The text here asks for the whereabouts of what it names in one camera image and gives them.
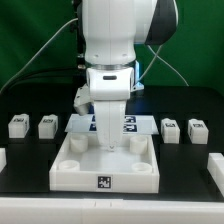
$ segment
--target cable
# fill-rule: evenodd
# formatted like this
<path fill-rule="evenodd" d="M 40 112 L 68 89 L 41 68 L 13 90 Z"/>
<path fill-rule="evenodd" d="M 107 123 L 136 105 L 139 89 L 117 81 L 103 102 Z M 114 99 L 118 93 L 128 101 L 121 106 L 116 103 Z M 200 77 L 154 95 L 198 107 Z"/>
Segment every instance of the cable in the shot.
<path fill-rule="evenodd" d="M 157 56 L 159 55 L 159 52 L 161 51 L 162 47 L 163 47 L 163 45 L 160 45 L 160 46 L 159 46 L 157 52 L 155 53 L 154 58 L 153 58 L 152 61 L 150 62 L 149 66 L 147 67 L 147 69 L 145 70 L 145 72 L 143 73 L 143 75 L 142 75 L 142 76 L 135 82 L 135 85 L 133 86 L 133 89 L 135 89 L 137 83 L 140 82 L 140 81 L 147 75 L 149 69 L 152 67 L 152 65 L 154 64 L 154 62 L 155 62 Z"/>
<path fill-rule="evenodd" d="M 148 46 L 148 49 L 154 54 L 156 55 L 155 51 L 153 51 L 153 49 Z M 165 60 L 163 60 L 160 56 L 156 56 L 160 61 L 162 61 L 165 65 L 167 65 L 170 69 L 172 69 L 185 83 L 186 86 L 189 86 L 188 82 L 186 81 L 186 79 L 174 68 L 172 67 L 169 63 L 167 63 Z"/>
<path fill-rule="evenodd" d="M 48 41 L 46 44 L 44 44 L 44 46 L 30 59 L 30 61 L 20 70 L 18 71 L 12 78 L 10 78 L 6 84 L 1 88 L 0 91 L 0 95 L 4 92 L 5 89 L 7 89 L 8 85 L 14 81 L 16 78 L 18 78 L 23 72 L 24 70 L 26 70 L 26 68 L 40 55 L 40 53 L 58 36 L 59 33 L 61 33 L 61 31 L 67 27 L 68 25 L 70 25 L 71 23 L 77 21 L 78 19 L 72 19 L 69 22 L 67 22 L 65 25 L 63 25 Z"/>
<path fill-rule="evenodd" d="M 42 78 L 72 78 L 74 75 L 69 75 L 69 74 L 63 74 L 63 75 L 34 75 L 34 76 L 31 76 L 31 77 L 25 77 L 23 79 L 21 79 L 19 82 L 21 81 L 27 81 L 27 80 L 30 80 L 30 79 L 42 79 Z M 17 84 L 16 83 L 12 83 L 10 84 L 10 86 L 8 87 L 8 89 L 14 87 L 15 85 Z"/>
<path fill-rule="evenodd" d="M 41 70 L 29 72 L 29 73 L 26 73 L 26 74 L 24 74 L 22 76 L 19 76 L 16 79 L 14 79 L 12 82 L 10 82 L 10 84 L 7 86 L 6 89 L 10 89 L 14 85 L 16 85 L 18 82 L 24 81 L 26 79 L 32 79 L 32 77 L 39 78 L 40 77 L 40 74 L 43 74 L 43 73 L 48 73 L 48 72 L 64 72 L 64 71 L 72 71 L 72 70 L 74 70 L 74 71 L 76 70 L 76 73 L 80 73 L 80 71 L 76 67 L 47 68 L 47 69 L 41 69 Z"/>

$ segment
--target small white block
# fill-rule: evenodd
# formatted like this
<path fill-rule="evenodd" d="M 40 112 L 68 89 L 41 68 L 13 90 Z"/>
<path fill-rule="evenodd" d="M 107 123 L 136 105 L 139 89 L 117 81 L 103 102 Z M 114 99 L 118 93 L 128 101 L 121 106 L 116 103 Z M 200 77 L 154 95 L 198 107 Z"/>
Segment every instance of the small white block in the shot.
<path fill-rule="evenodd" d="M 30 128 L 29 115 L 15 115 L 10 121 L 9 138 L 24 138 Z"/>
<path fill-rule="evenodd" d="M 207 144 L 208 132 L 204 121 L 196 119 L 188 121 L 188 135 L 193 144 Z"/>
<path fill-rule="evenodd" d="M 5 165 L 6 165 L 5 149 L 0 148 L 0 173 L 4 169 Z"/>
<path fill-rule="evenodd" d="M 180 128 L 175 120 L 163 119 L 161 122 L 161 133 L 164 143 L 179 143 Z"/>
<path fill-rule="evenodd" d="M 53 139 L 58 130 L 58 117 L 44 116 L 38 125 L 40 139 Z"/>
<path fill-rule="evenodd" d="M 224 196 L 224 157 L 221 153 L 209 153 L 207 169 Z"/>

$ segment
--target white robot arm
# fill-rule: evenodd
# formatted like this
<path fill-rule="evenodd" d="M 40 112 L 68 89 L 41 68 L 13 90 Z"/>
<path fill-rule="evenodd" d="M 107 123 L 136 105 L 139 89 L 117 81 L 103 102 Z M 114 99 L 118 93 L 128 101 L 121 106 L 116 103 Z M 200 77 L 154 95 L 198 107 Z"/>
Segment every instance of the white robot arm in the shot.
<path fill-rule="evenodd" d="M 175 0 L 83 0 L 87 85 L 100 145 L 114 150 L 134 84 L 134 43 L 162 44 L 177 26 Z"/>

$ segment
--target white cable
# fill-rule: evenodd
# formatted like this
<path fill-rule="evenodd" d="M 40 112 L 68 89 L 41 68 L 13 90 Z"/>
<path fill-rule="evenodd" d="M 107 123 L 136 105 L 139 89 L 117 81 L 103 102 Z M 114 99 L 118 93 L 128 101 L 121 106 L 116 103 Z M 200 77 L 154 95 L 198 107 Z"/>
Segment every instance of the white cable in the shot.
<path fill-rule="evenodd" d="M 23 66 L 23 68 L 18 71 L 13 77 L 11 77 L 6 83 L 5 85 L 1 88 L 0 91 L 0 95 L 3 93 L 3 91 L 8 87 L 8 85 L 13 82 L 16 78 L 18 78 L 25 70 L 26 68 L 40 55 L 40 53 L 58 36 L 59 33 L 61 33 L 61 31 L 67 27 L 68 25 L 70 25 L 71 23 L 77 21 L 78 18 L 72 19 L 69 22 L 67 22 L 65 25 L 63 25 L 51 38 L 50 40 L 47 41 L 47 43 L 30 59 L 30 61 Z"/>
<path fill-rule="evenodd" d="M 153 51 L 153 49 L 148 46 L 149 50 L 154 54 L 156 55 L 156 52 Z M 185 83 L 186 86 L 189 86 L 188 82 L 186 81 L 186 79 L 174 68 L 172 67 L 169 63 L 167 63 L 165 60 L 163 60 L 160 56 L 156 56 L 160 61 L 162 61 L 165 65 L 167 65 L 170 69 L 172 69 L 182 80 L 183 82 Z"/>
<path fill-rule="evenodd" d="M 149 66 L 147 67 L 147 69 L 145 70 L 145 72 L 143 73 L 143 75 L 142 75 L 142 76 L 135 82 L 135 85 L 133 86 L 133 89 L 135 89 L 137 83 L 140 82 L 140 81 L 147 75 L 149 69 L 152 67 L 152 65 L 154 64 L 156 58 L 158 57 L 159 52 L 161 51 L 162 47 L 163 47 L 163 45 L 160 45 L 160 46 L 159 46 L 157 52 L 155 53 L 154 58 L 153 58 L 152 61 L 150 62 Z"/>

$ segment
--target black table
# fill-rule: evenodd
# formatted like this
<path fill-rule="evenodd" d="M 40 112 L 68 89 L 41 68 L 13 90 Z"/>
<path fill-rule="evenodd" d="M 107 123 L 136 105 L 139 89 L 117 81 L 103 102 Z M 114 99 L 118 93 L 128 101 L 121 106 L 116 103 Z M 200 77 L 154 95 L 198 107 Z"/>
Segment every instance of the black table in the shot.
<path fill-rule="evenodd" d="M 0 174 L 0 196 L 38 198 L 116 198 L 223 202 L 207 171 L 208 153 L 223 152 L 224 98 L 200 87 L 145 87 L 133 95 L 126 114 L 153 115 L 158 129 L 163 118 L 175 119 L 180 144 L 164 144 L 153 136 L 160 171 L 159 194 L 50 192 L 48 171 L 65 138 L 64 129 L 73 111 L 76 88 L 70 84 L 22 84 L 0 97 L 0 147 L 6 148 L 7 166 Z M 25 139 L 9 139 L 8 123 L 16 114 L 30 116 Z M 39 140 L 38 124 L 44 115 L 56 114 L 59 129 L 54 140 Z M 207 145 L 194 145 L 187 135 L 187 121 L 204 120 L 209 129 Z"/>

